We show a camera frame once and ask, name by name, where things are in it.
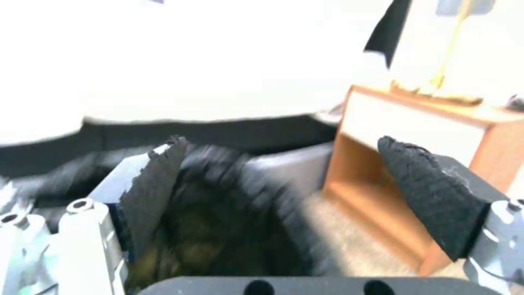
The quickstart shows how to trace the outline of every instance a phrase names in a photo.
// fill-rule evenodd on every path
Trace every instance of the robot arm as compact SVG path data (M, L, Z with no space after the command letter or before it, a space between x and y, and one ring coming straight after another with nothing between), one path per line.
M127 267L106 205L79 199L59 234L39 215L0 217L2 295L124 295Z
M503 295L510 285L524 285L524 200L492 203L464 265L470 281Z

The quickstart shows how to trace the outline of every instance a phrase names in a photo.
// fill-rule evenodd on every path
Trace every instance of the white wall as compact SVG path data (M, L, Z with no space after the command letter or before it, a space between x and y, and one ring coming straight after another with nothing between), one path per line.
M435 14L438 0L413 0L391 72L396 77L428 80L436 71L455 25ZM486 101L504 104L524 88L524 1L498 0L483 16L464 23L447 82Z

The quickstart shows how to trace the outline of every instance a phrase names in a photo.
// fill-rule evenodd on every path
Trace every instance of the dark object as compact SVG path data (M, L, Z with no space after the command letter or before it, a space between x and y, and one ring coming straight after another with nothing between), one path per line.
M452 278L177 278L139 295L497 295L474 283Z
M509 102L506 108L512 111L524 112L524 97L518 94L512 96L509 99Z
M410 6L411 0L393 0L366 44L365 50L380 51L386 56L388 68L393 61Z
M123 192L120 203L116 205L118 221L123 225L120 241L121 244L125 243L122 247L127 249L130 258L143 255L146 245L152 240L169 204L188 146L184 138L172 138L167 144L169 147L161 154L154 151L148 153L149 162L140 175L133 179L131 188Z
M385 136L378 150L408 206L436 243L453 261L466 258L492 201L476 196L467 178L443 169L422 147Z
M169 161L163 157L155 160ZM168 278L169 273L342 275L330 251L302 215L300 197L246 165L248 160L246 154L223 147L197 147L187 153L172 192L159 190L159 182L143 181L156 177L160 181L161 174L166 173L161 163L142 170L129 193L137 197L155 194L171 201L163 212L157 238L147 241L153 252L146 251L145 256L132 261L129 288L146 287L145 282ZM147 269L160 266L155 260L166 259L171 259L172 268Z
M94 124L75 134L31 144L0 147L0 175L24 177L51 172L86 155L157 147L178 134L195 144L211 144L252 155L285 152L333 141L336 128L309 115L209 123Z

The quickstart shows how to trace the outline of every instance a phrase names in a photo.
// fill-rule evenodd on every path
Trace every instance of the white sheet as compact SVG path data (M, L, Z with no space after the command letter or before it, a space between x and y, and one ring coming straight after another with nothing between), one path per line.
M391 1L2 1L0 144L328 108Z

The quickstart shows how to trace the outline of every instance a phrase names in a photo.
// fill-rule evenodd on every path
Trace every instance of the wooden nightstand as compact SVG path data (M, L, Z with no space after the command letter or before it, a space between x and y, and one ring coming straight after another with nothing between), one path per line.
M458 107L353 86L337 133L324 196L420 275L451 261L384 181L377 141L388 135L455 158L506 193L524 161L524 115Z

